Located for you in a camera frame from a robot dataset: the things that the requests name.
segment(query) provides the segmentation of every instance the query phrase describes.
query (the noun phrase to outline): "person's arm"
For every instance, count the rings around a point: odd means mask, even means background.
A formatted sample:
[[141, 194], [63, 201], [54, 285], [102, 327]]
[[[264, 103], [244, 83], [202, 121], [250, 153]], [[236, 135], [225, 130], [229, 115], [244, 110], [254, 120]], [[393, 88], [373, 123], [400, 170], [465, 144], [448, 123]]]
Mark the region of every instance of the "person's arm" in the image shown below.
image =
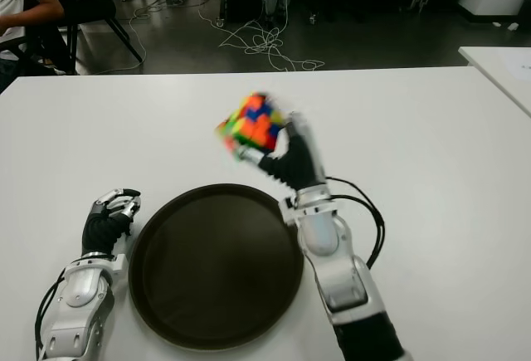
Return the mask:
[[10, 27], [30, 27], [57, 21], [65, 16], [59, 0], [39, 0], [39, 4], [18, 14], [0, 16], [0, 36]]

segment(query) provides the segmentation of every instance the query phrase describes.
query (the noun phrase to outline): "colorful cube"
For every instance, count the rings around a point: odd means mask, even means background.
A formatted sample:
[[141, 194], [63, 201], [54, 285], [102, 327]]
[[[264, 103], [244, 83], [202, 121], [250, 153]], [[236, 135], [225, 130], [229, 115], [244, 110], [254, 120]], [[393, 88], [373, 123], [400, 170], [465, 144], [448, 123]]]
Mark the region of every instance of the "colorful cube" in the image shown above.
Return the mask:
[[227, 120], [217, 126], [227, 147], [233, 151], [244, 144], [268, 154], [275, 150], [284, 120], [265, 95], [253, 93], [246, 97]]

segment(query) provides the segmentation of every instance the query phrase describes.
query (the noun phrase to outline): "brown tray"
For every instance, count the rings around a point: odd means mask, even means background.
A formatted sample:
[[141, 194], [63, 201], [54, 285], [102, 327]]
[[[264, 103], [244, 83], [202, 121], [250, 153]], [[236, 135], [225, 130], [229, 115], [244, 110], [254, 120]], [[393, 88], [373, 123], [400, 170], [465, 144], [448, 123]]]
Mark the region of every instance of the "brown tray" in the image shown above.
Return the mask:
[[229, 349], [288, 309], [303, 270], [295, 227], [254, 188], [217, 184], [175, 198], [134, 246], [129, 288], [145, 323], [191, 349]]

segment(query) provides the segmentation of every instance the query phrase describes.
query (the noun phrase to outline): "black cable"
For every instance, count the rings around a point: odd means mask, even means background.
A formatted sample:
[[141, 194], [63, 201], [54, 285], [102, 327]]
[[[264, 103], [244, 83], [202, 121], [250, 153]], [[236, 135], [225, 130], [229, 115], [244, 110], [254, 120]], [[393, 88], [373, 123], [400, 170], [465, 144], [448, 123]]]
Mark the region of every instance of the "black cable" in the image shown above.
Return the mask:
[[377, 234], [376, 234], [376, 242], [374, 243], [373, 251], [371, 252], [371, 256], [367, 260], [367, 267], [370, 269], [374, 262], [378, 259], [378, 256], [380, 255], [380, 252], [383, 248], [383, 243], [385, 241], [385, 222], [383, 221], [382, 214], [378, 211], [376, 206], [374, 205], [373, 201], [367, 196], [366, 193], [364, 193], [356, 184], [351, 183], [347, 180], [343, 180], [342, 178], [336, 178], [327, 176], [328, 180], [338, 181], [341, 183], [348, 184], [352, 188], [355, 188], [356, 191], [358, 191], [365, 199], [356, 198], [350, 195], [333, 195], [332, 199], [348, 199], [349, 201], [354, 201], [356, 203], [361, 204], [362, 206], [366, 207], [367, 210], [370, 211], [371, 215], [373, 216], [374, 222], [376, 223], [377, 228]]
[[48, 289], [47, 293], [44, 295], [41, 304], [39, 305], [39, 310], [37, 311], [37, 318], [35, 319], [35, 353], [37, 360], [39, 359], [39, 352], [43, 346], [41, 341], [42, 320], [44, 319], [44, 315], [48, 311], [48, 308], [50, 307], [50, 304], [57, 293], [59, 284], [65, 280], [64, 274], [65, 269], [61, 271], [60, 275], [57, 277], [57, 281], [50, 287], [50, 289]]
[[351, 186], [352, 188], [354, 188], [356, 191], [358, 191], [359, 193], [362, 194], [362, 196], [365, 198], [365, 200], [374, 208], [377, 210], [376, 206], [374, 206], [374, 203], [373, 201], [371, 201], [371, 199], [360, 189], [360, 187], [358, 187], [356, 184], [354, 183], [351, 183], [350, 181], [347, 181], [347, 180], [344, 180], [342, 178], [337, 178], [337, 177], [332, 177], [332, 176], [326, 176], [326, 179], [327, 180], [332, 180], [332, 181], [338, 181], [340, 183], [345, 183], [349, 186]]
[[[79, 259], [74, 260], [72, 263], [75, 263], [77, 261], [87, 260], [87, 259], [112, 260], [113, 258], [114, 257], [112, 255], [93, 255], [93, 256], [81, 257]], [[48, 289], [47, 293], [44, 295], [44, 297], [41, 300], [41, 304], [39, 305], [39, 310], [37, 311], [37, 317], [35, 319], [35, 353], [36, 353], [37, 361], [39, 359], [39, 353], [43, 347], [43, 343], [41, 341], [42, 321], [44, 320], [44, 316], [46, 315], [46, 312], [48, 311], [48, 308], [50, 307], [51, 302], [56, 296], [57, 289], [59, 289], [59, 284], [65, 280], [64, 274], [65, 274], [65, 269], [61, 271], [60, 275], [57, 277], [57, 281], [50, 287], [50, 289]]]

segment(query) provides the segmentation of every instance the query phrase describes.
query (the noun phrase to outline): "paper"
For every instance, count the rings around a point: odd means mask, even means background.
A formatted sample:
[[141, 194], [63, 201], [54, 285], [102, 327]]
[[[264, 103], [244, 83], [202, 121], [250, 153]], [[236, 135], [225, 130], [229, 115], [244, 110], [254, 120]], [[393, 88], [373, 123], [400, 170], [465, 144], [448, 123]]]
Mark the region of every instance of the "paper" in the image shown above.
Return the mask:
[[499, 54], [511, 75], [518, 80], [531, 81], [531, 49], [502, 48]]

